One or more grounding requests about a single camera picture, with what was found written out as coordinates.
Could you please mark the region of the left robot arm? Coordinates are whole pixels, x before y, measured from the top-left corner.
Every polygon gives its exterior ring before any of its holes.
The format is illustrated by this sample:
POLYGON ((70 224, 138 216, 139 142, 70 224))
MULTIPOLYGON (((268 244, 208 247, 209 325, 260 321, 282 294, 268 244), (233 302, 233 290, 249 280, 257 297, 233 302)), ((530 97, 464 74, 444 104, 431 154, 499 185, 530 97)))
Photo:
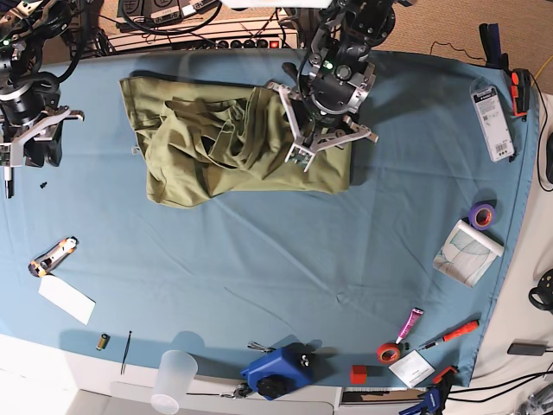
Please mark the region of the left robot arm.
POLYGON ((270 82, 278 93, 294 138, 287 158, 308 165, 329 148, 378 135, 356 120, 376 79, 369 61, 386 40, 396 17, 392 1, 333 1, 321 20, 302 63, 283 64, 293 88, 270 82))

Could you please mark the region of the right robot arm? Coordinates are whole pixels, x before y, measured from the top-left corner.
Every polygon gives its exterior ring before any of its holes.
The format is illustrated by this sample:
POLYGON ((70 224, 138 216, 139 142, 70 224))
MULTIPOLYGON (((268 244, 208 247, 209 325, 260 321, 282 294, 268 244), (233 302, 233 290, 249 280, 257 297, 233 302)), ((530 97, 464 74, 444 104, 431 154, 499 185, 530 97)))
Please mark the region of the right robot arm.
POLYGON ((77 67, 90 28, 86 1, 1 2, 2 168, 60 164, 64 122, 85 119, 59 104, 60 85, 77 67), (67 34, 77 17, 80 34, 68 68, 61 75, 43 70, 45 42, 67 34))

